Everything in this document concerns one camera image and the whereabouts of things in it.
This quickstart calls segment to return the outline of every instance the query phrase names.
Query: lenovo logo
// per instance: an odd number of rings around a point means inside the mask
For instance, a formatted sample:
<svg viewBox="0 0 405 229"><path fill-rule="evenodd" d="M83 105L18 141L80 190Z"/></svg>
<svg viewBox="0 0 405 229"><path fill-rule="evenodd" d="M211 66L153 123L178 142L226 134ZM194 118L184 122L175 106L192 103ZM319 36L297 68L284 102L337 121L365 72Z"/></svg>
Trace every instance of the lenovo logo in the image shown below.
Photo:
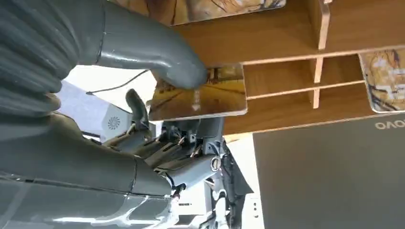
<svg viewBox="0 0 405 229"><path fill-rule="evenodd" d="M393 122L376 123L375 128L379 130L391 129L391 128L402 128L405 127L405 120L396 120Z"/></svg>

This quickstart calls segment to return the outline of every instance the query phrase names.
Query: gray laptop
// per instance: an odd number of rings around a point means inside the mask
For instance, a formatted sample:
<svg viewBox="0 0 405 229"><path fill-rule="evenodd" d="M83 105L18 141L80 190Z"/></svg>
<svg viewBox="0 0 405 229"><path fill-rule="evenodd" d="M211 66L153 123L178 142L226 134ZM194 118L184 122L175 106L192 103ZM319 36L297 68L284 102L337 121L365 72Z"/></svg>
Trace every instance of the gray laptop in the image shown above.
<svg viewBox="0 0 405 229"><path fill-rule="evenodd" d="M254 134L266 229L404 229L405 114Z"/></svg>

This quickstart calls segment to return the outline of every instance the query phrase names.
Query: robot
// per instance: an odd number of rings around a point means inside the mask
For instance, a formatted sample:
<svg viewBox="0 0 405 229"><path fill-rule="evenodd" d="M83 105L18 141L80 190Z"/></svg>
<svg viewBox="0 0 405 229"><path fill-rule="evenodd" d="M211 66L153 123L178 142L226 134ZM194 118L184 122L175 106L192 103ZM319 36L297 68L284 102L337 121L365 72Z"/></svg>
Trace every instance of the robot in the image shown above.
<svg viewBox="0 0 405 229"><path fill-rule="evenodd" d="M166 122L152 138L130 90L131 128L103 144L83 138L54 95L77 64L153 69L179 88L206 81L181 36L106 0L0 1L0 228L168 228L184 189L210 177L223 186L223 118Z"/></svg>

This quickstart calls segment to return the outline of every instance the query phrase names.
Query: wooden shelf compartment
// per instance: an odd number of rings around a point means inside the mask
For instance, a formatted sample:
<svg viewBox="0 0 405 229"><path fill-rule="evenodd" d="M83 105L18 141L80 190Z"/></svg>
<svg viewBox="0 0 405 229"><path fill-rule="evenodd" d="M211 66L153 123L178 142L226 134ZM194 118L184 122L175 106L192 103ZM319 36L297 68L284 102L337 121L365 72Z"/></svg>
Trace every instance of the wooden shelf compartment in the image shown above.
<svg viewBox="0 0 405 229"><path fill-rule="evenodd" d="M363 83L357 55L325 58L320 83L311 60L244 66L248 100Z"/></svg>
<svg viewBox="0 0 405 229"><path fill-rule="evenodd" d="M174 26L207 66L306 60L405 47L403 0L339 0L329 5L326 49L318 50L307 1L284 8Z"/></svg>
<svg viewBox="0 0 405 229"><path fill-rule="evenodd" d="M285 7L172 27L207 65L317 53L306 1Z"/></svg>
<svg viewBox="0 0 405 229"><path fill-rule="evenodd" d="M376 115L363 84L320 90L320 106L312 109L307 93L248 101L248 112L225 118L225 135L293 128Z"/></svg>

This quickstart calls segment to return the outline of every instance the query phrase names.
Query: wooden divider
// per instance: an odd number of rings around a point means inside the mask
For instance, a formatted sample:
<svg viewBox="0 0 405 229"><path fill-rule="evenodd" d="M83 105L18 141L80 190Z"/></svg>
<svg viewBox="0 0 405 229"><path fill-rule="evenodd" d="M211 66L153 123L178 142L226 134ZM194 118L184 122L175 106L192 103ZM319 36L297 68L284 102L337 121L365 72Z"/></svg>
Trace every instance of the wooden divider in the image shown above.
<svg viewBox="0 0 405 229"><path fill-rule="evenodd" d="M309 67L313 76L313 82L316 86L319 86L320 78L322 76L323 57L309 60ZM315 88L309 92L309 100L311 101L312 108L317 109L319 107L320 90Z"/></svg>
<svg viewBox="0 0 405 229"><path fill-rule="evenodd" d="M308 13L315 37L318 41L318 49L326 48L328 28L330 22L330 11L323 0L307 0Z"/></svg>

